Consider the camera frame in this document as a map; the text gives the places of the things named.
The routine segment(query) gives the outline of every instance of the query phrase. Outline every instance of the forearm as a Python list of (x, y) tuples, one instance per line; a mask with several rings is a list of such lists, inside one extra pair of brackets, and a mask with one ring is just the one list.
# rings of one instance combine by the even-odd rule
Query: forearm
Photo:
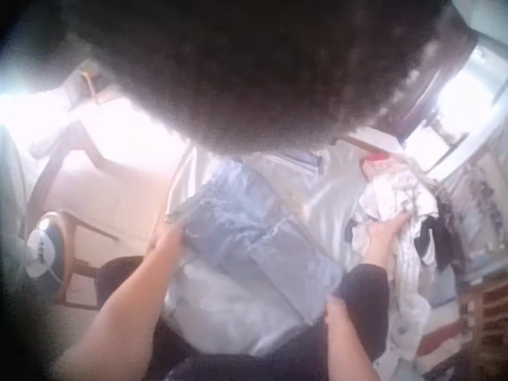
[(155, 248), (110, 296), (83, 340), (59, 360), (61, 379), (141, 379), (177, 266), (174, 256)]
[(328, 334), (330, 381), (379, 380), (350, 321), (329, 326)]

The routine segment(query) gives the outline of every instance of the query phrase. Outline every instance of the laundry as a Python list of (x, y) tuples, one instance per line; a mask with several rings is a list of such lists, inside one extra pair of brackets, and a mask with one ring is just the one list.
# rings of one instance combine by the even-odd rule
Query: laundry
[[(401, 160), (367, 160), (363, 162), (363, 170), (371, 182), (360, 197), (354, 216), (358, 222), (352, 229), (355, 252), (365, 255), (368, 226), (373, 221), (386, 221), (401, 212), (412, 214), (409, 225), (394, 244), (395, 261), (390, 279), (395, 281), (398, 310), (391, 317), (389, 334), (402, 357), (412, 360), (431, 310), (429, 303), (418, 293), (421, 259), (414, 240), (419, 237), (421, 224), (426, 218), (438, 217), (437, 201), (409, 165)], [(434, 256), (434, 247), (430, 243), (423, 258), (425, 265), (433, 266)]]
[(414, 247), (423, 258), (429, 250), (432, 235), (437, 268), (443, 271), (454, 259), (462, 256), (462, 245), (453, 226), (450, 206), (437, 198), (437, 209), (439, 217), (429, 216), (422, 222), (420, 236), (414, 239)]
[[(309, 237), (264, 178), (242, 163), (226, 160), (167, 219), (183, 221), (186, 226), (188, 264), (200, 260), (222, 274), (224, 282), (239, 285), (260, 301), (257, 313), (267, 315), (260, 325), (269, 316), (290, 316), (287, 321), (276, 318), (280, 326), (275, 332), (285, 328), (294, 332), (298, 326), (315, 323), (325, 310), (326, 296), (341, 281), (340, 268)], [(173, 285), (172, 294), (182, 295), (179, 288), (185, 284), (181, 279)], [(212, 293), (211, 297), (221, 296)], [(173, 301), (177, 317), (182, 316), (179, 307), (186, 308), (186, 297), (181, 298)], [(252, 339), (256, 326), (245, 328)]]

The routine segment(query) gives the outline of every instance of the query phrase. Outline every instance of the hand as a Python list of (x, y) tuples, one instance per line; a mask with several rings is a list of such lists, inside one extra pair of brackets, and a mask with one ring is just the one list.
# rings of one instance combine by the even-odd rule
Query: hand
[(375, 244), (383, 249), (391, 249), (393, 240), (410, 219), (410, 214), (402, 212), (390, 220), (374, 222), (368, 227), (370, 244)]
[(410, 219), (410, 214), (399, 213), (390, 220), (371, 224), (368, 227), (369, 245), (364, 263), (388, 270), (393, 240)]
[(167, 222), (159, 225), (148, 243), (148, 252), (154, 250), (179, 258), (182, 255), (182, 230), (180, 227)]

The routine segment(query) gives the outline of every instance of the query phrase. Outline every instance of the fabric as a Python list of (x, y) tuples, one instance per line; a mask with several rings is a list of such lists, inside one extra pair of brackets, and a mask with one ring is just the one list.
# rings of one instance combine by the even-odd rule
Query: fabric
[(462, 349), (464, 339), (462, 335), (457, 335), (443, 342), (437, 349), (425, 356), (419, 356), (414, 361), (420, 374), (431, 371), (439, 364), (453, 357)]
[[(322, 315), (326, 296), (341, 280), (340, 268), (282, 199), (241, 163), (225, 161), (168, 219), (183, 222), (184, 240), (195, 255), (252, 292), (282, 294), (306, 324)], [(267, 293), (262, 297), (273, 299)]]
[[(99, 269), (95, 286), (100, 306), (141, 261), (142, 257), (123, 257)], [(370, 360), (375, 360), (383, 353), (387, 340), (387, 273), (380, 267), (361, 264), (344, 275), (335, 295), (343, 298), (366, 353)], [(199, 354), (163, 320), (157, 324), (153, 345), (146, 379), (162, 379), (169, 371), (168, 379), (179, 381), (328, 379), (327, 329), (323, 317), (283, 347), (263, 357)]]
[[(343, 232), (366, 186), (358, 165), (364, 154), (339, 141), (316, 152), (322, 158), (319, 175), (305, 175), (262, 154), (241, 160), (264, 177), (310, 239), (339, 267), (350, 270), (359, 261)], [(223, 161), (190, 142), (172, 181), (168, 212), (198, 193)], [(164, 319), (201, 352), (254, 356), (266, 355), (308, 327), (286, 298), (276, 298), (267, 289), (252, 292), (248, 281), (243, 276), (233, 279), (201, 257), (188, 260), (179, 274), (184, 286), (168, 287)]]
[[(396, 255), (391, 278), (395, 280), (398, 310), (391, 317), (390, 334), (402, 356), (412, 360), (430, 314), (430, 305), (418, 293), (421, 262), (414, 239), (427, 217), (437, 217), (437, 201), (401, 160), (365, 161), (363, 169), (371, 182), (360, 197), (359, 210), (354, 217), (359, 222), (353, 228), (352, 247), (356, 252), (363, 256), (367, 251), (368, 225), (372, 221), (386, 221), (402, 211), (413, 215), (394, 244)], [(435, 262), (434, 247), (431, 249), (424, 257), (429, 266)]]
[(451, 207), (437, 199), (439, 217), (429, 216), (421, 224), (420, 236), (414, 239), (414, 247), (423, 258), (429, 250), (430, 238), (436, 248), (436, 262), (443, 271), (454, 259), (460, 258), (460, 239), (453, 228)]

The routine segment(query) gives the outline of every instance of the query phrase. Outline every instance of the pile of clothes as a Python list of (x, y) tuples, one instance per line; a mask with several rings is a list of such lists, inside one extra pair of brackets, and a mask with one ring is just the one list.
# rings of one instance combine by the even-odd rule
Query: pile of clothes
[[(371, 223), (389, 220), (401, 212), (412, 216), (394, 242), (389, 270), (394, 300), (391, 303), (388, 350), (377, 363), (384, 368), (381, 373), (389, 375), (401, 358), (413, 361), (417, 357), (428, 356), (451, 339), (440, 335), (443, 340), (436, 344), (435, 337), (428, 338), (435, 329), (456, 324), (452, 328), (447, 327), (447, 332), (453, 336), (460, 335), (454, 281), (446, 285), (451, 295), (446, 302), (452, 303), (446, 308), (453, 311), (452, 317), (440, 317), (442, 314), (436, 312), (436, 308), (442, 307), (442, 301), (431, 305), (429, 290), (433, 289), (436, 279), (444, 271), (450, 271), (453, 276), (449, 265), (462, 256), (462, 249), (453, 226), (450, 206), (434, 197), (429, 189), (435, 189), (435, 185), (425, 176), (419, 175), (406, 161), (384, 154), (365, 157), (361, 160), (361, 167), (369, 183), (344, 231), (344, 239), (351, 243), (358, 254), (358, 261), (368, 249), (368, 226)], [(454, 340), (453, 344), (462, 343), (461, 337), (454, 337)], [(438, 358), (445, 360), (446, 356), (441, 353)], [(432, 362), (428, 357), (422, 362), (425, 364), (419, 369), (421, 373), (433, 368), (428, 364)]]

